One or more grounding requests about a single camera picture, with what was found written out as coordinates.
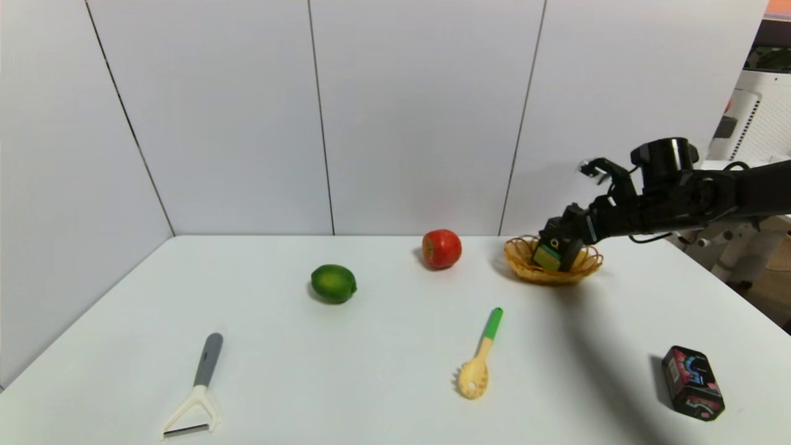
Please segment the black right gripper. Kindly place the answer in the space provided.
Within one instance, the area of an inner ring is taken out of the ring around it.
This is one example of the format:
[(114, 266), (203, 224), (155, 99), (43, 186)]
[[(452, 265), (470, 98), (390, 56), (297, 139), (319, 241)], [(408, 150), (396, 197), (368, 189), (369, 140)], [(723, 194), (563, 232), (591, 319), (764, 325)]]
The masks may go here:
[(600, 195), (585, 210), (577, 203), (566, 206), (562, 216), (548, 220), (539, 232), (533, 262), (548, 271), (570, 271), (584, 245), (638, 233), (638, 208), (614, 205)]

